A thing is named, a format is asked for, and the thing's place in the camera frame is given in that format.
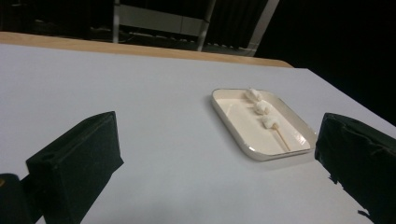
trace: skewer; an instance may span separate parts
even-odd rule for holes
[[[285,144],[287,151],[290,152],[290,147],[288,142],[285,140],[285,137],[279,130],[279,121],[277,117],[266,115],[262,117],[262,123],[264,124],[266,129],[274,129],[276,130],[277,134],[279,134],[280,138],[282,139],[283,143]]]

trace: black padded block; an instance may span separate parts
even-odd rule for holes
[[[356,119],[326,113],[315,159],[374,223],[396,223],[396,139]]]
[[[84,119],[26,164],[46,222],[80,223],[123,164],[115,112]]]

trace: black curtain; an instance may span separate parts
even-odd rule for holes
[[[396,1],[283,0],[255,57],[308,68],[396,125]]]
[[[217,0],[206,43],[247,48],[267,0]]]

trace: black object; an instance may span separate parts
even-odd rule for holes
[[[80,223],[123,164],[115,112],[84,119],[26,164],[21,182],[0,175],[0,223]]]
[[[396,126],[396,1],[282,0],[255,57],[308,68]]]
[[[315,159],[374,223],[396,223],[396,139],[358,120],[326,113]]]

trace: white table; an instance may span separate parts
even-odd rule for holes
[[[240,150],[210,95],[248,87],[276,94],[317,133],[332,112],[396,137],[306,69],[0,44],[0,172],[25,177],[30,156],[114,110],[125,163],[82,223],[371,223],[313,153],[257,162]]]

